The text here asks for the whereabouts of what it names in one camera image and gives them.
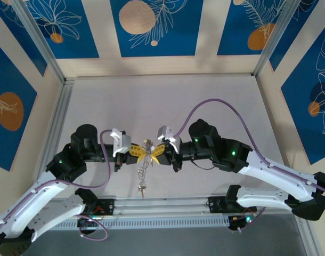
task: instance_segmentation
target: robotic arm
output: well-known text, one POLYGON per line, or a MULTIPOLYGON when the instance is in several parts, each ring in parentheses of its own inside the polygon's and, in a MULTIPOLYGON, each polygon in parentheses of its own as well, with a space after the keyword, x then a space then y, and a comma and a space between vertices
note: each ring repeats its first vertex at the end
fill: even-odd
POLYGON ((291 211, 307 220, 319 220, 325 209, 322 191, 310 186, 311 183, 325 188, 325 174, 307 174, 271 161, 266 165, 250 146, 237 140, 219 136, 216 127, 199 119, 189 128, 191 141, 182 143, 175 139, 172 129, 163 126, 159 129, 158 139, 162 141, 152 152, 151 157, 163 165, 172 165, 178 172, 184 161, 209 159, 222 171, 234 172, 263 180, 275 189, 252 189, 231 185, 226 195, 228 202, 236 201, 242 207, 276 207, 291 211), (296 176, 286 175, 275 167, 284 169, 308 180, 303 182, 296 176))
MULTIPOLYGON (((86 162, 105 162, 98 132, 92 125, 82 125, 71 135, 71 143, 54 156, 45 172, 5 213, 0 215, 0 254, 21 255, 41 234, 63 220, 78 214, 91 214, 98 198, 89 189, 78 189, 54 208, 42 208, 86 170, 86 162)), ((115 171, 122 164, 139 162, 145 152, 131 144, 125 132, 113 129, 113 145, 104 145, 115 171)))
MULTIPOLYGON (((256 177, 276 187, 251 189, 231 185, 224 204, 234 207, 222 212, 236 213, 247 207, 263 206, 286 209, 307 220, 320 218, 325 208, 325 197, 310 184, 325 188, 324 173, 299 173, 269 159, 267 162, 271 164, 267 165, 250 146, 221 138, 214 126, 201 119, 190 126, 189 134, 191 141, 183 143, 180 138, 174 138, 172 129, 163 126, 158 132, 162 144, 151 153, 152 159, 158 164, 172 165, 175 172, 182 169, 184 161, 209 159, 222 171, 256 177), (303 177, 307 182, 279 172, 275 167, 303 177)), ((114 144, 104 147, 109 162, 115 165, 115 171, 124 163, 135 164, 145 157, 145 150, 132 144, 125 132, 113 129, 111 136, 114 144)), ((79 214, 91 215, 97 209, 99 200, 85 188, 78 189, 55 207, 44 207, 86 171, 86 162, 105 161, 96 128, 92 125, 80 126, 71 135, 71 143, 54 156, 35 184, 7 212, 0 215, 0 254, 21 255, 41 234, 61 221, 79 214)))

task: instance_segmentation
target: orange circle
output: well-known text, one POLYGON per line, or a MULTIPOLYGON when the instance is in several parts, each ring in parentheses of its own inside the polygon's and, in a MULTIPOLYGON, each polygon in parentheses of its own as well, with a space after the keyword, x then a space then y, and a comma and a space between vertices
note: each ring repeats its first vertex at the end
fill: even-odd
POLYGON ((234 5, 241 5, 245 0, 233 0, 234 5))
POLYGON ((152 8, 141 0, 131 0, 121 8, 119 21, 129 34, 139 35, 150 31, 156 24, 152 8))
POLYGON ((311 102, 310 105, 308 106, 308 112, 313 117, 317 116, 319 114, 319 112, 320 112, 319 103, 317 103, 315 101, 311 102))
POLYGON ((248 39, 248 47, 250 50, 259 51, 262 50, 269 38, 271 32, 274 29, 275 24, 268 23, 263 27, 257 28, 252 32, 248 39))
POLYGON ((52 33, 50 39, 57 44, 63 43, 63 37, 60 34, 52 33))
POLYGON ((9 131, 18 130, 24 117, 23 102, 18 95, 13 92, 4 92, 0 95, 0 108, 0 124, 9 131), (5 108, 5 104, 12 108, 12 111, 5 108))

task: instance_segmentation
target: enclosure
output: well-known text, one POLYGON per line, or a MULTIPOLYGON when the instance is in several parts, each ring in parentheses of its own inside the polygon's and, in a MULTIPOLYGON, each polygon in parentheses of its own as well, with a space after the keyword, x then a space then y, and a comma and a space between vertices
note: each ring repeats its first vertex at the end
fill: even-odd
MULTIPOLYGON (((266 157, 325 173, 325 0, 0 0, 0 214, 80 125, 116 128, 156 147, 160 127, 178 131, 193 107, 212 98, 238 111, 266 157)), ((200 118, 221 137, 252 146, 218 102, 194 112, 182 141, 200 118)), ((113 217, 102 219, 113 223, 107 242, 82 241, 76 219, 68 219, 25 255, 325 255, 325 211, 307 221, 269 208, 241 234, 227 229, 226 215, 210 213, 209 196, 230 185, 270 188, 261 180, 191 162, 177 173, 153 163, 142 199, 139 166, 112 169, 107 186, 94 190, 116 200, 113 217), (161 222, 131 227, 140 221, 161 222)), ((98 185, 105 170, 87 163, 75 182, 98 185)), ((68 187, 49 205, 75 191, 68 187)))

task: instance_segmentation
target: gray floor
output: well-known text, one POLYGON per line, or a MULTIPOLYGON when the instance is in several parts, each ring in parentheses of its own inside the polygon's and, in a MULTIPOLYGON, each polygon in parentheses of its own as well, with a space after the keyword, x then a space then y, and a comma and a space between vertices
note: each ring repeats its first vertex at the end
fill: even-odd
POLYGON ((263 215, 242 234, 227 228, 111 230, 109 239, 92 242, 78 231, 48 231, 25 256, 216 256, 306 255, 291 214, 263 215))

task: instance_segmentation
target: cable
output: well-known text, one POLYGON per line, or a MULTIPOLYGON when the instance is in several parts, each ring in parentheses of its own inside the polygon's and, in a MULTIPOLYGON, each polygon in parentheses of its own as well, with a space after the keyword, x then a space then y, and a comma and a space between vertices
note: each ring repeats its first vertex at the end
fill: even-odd
POLYGON ((256 222, 256 219, 262 215, 262 213, 264 212, 264 210, 265 210, 265 207, 263 207, 262 210, 260 210, 260 212, 258 213, 258 215, 256 215, 256 217, 254 218, 254 220, 251 223, 246 224, 245 227, 240 228, 239 229, 239 233, 241 233, 242 230, 246 229, 247 227, 250 227, 254 222, 256 222))
POLYGON ((206 103, 208 103, 208 102, 213 102, 213 101, 216 101, 216 102, 220 102, 220 103, 225 104, 226 106, 228 106, 228 107, 229 107, 229 108, 230 108, 230 109, 231 109, 231 110, 232 110, 232 111, 237 115, 237 117, 238 117, 238 119, 240 119, 240 121, 241 121, 241 123, 242 123, 242 125, 243 125, 243 127, 244 127, 244 129, 245 129, 245 131, 246 131, 246 133, 248 134, 248 137, 249 137, 251 143, 253 144, 253 147, 254 147, 254 149, 255 149, 257 155, 259 156, 259 158, 261 159, 261 161, 262 161, 263 163, 265 163, 267 166, 270 166, 270 167, 271 167, 272 169, 274 169, 274 170, 277 170, 277 171, 279 171, 279 172, 281 172, 281 173, 283 173, 283 174, 286 174, 286 175, 289 175, 289 176, 291 176, 291 177, 293 177, 293 178, 296 178, 296 179, 300 180, 301 182, 304 182, 304 183, 307 184, 307 185, 310 185, 310 186, 312 186, 312 187, 315 187, 316 189, 319 189, 319 190, 325 192, 325 188, 323 188, 323 187, 321 187, 321 186, 319 186, 319 185, 317 185, 317 184, 314 184, 314 183, 312 183, 311 181, 309 181, 309 180, 307 180, 307 179, 305 179, 305 178, 302 178, 302 177, 300 177, 300 176, 298 176, 298 175, 296 175, 296 174, 294 174, 294 173, 291 173, 291 172, 289 172, 289 171, 287 171, 287 170, 285 170, 285 169, 279 168, 279 167, 277 167, 277 166, 273 166, 271 163, 269 163, 269 162, 264 158, 264 156, 261 154, 261 152, 258 150, 257 145, 256 145, 256 143, 255 143, 253 137, 251 136, 251 133, 250 133, 250 131, 249 131, 249 129, 248 129, 246 123, 244 122, 242 116, 238 113, 238 111, 237 111, 237 110, 236 110, 236 109, 235 109, 231 104, 229 104, 228 102, 226 102, 226 101, 224 101, 224 100, 221 100, 221 99, 208 99, 208 100, 204 100, 204 101, 202 101, 201 103, 197 104, 197 105, 196 105, 196 106, 191 110, 191 112, 190 112, 189 115, 187 116, 187 118, 186 118, 184 124, 182 125, 182 127, 180 128, 180 130, 179 130, 179 131, 174 135, 174 137, 177 138, 177 137, 182 133, 182 131, 185 129, 187 123, 189 122, 191 116, 193 115, 193 113, 194 113, 194 112, 195 112, 195 111, 196 111, 200 106, 202 106, 202 105, 204 105, 204 104, 206 104, 206 103))
POLYGON ((253 211, 253 210, 250 209, 250 208, 247 208, 247 210, 248 210, 249 212, 256 213, 255 211, 253 211))
POLYGON ((198 168, 201 168, 201 169, 203 169, 203 170, 212 170, 215 166, 212 166, 211 168, 203 168, 203 167, 200 167, 198 164, 196 164, 194 161, 191 161, 191 163, 192 164, 194 164, 196 167, 198 167, 198 168))
POLYGON ((85 238, 85 239, 88 239, 88 240, 99 241, 99 242, 100 242, 100 241, 104 241, 104 240, 106 240, 106 239, 108 238, 108 231, 107 231, 107 228, 106 228, 103 224, 101 224, 99 221, 94 220, 93 218, 91 218, 91 217, 89 217, 89 216, 85 216, 85 215, 75 215, 75 217, 83 218, 83 219, 87 219, 87 220, 89 220, 89 221, 95 222, 95 223, 98 224, 98 225, 99 225, 99 226, 104 230, 104 232, 105 232, 105 236, 104 236, 103 238, 93 238, 93 237, 85 236, 85 235, 82 233, 81 229, 78 229, 78 231, 79 231, 81 237, 83 237, 83 238, 85 238))
POLYGON ((63 183, 66 185, 70 185, 70 186, 76 186, 78 188, 84 188, 84 189, 98 189, 98 188, 102 188, 104 186, 107 185, 107 183, 109 182, 110 179, 110 173, 111 173, 111 169, 110 169, 110 163, 109 163, 109 158, 108 158, 108 154, 107 151, 105 149, 104 143, 103 143, 103 135, 106 132, 111 132, 112 130, 104 130, 100 133, 100 143, 101 143, 101 148, 102 148, 102 152, 104 155, 104 159, 107 163, 107 167, 108 167, 108 178, 105 180, 104 183, 102 183, 101 185, 98 186, 84 186, 84 185, 80 185, 80 184, 76 184, 73 182, 69 182, 69 181, 65 181, 65 180, 50 180, 47 181, 45 183, 43 183, 42 185, 38 186, 37 188, 34 189, 34 192, 31 192, 30 194, 28 194, 26 197, 24 197, 3 219, 3 223, 0 223, 0 229, 2 228, 3 225, 5 225, 8 221, 8 219, 21 207, 23 207, 23 205, 28 202, 30 199, 32 199, 34 197, 35 194, 37 194, 38 192, 42 191, 42 189, 44 189, 46 186, 51 185, 51 184, 55 184, 55 183, 63 183))

